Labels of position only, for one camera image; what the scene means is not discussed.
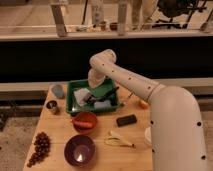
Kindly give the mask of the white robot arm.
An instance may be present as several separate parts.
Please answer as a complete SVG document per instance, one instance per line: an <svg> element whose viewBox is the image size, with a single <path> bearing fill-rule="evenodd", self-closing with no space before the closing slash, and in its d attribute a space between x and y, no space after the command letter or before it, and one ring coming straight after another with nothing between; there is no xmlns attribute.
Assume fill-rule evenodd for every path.
<svg viewBox="0 0 213 171"><path fill-rule="evenodd" d="M117 66L111 49L93 55L90 65L91 87L109 77L150 105L153 171L208 171L201 112L188 90Z"/></svg>

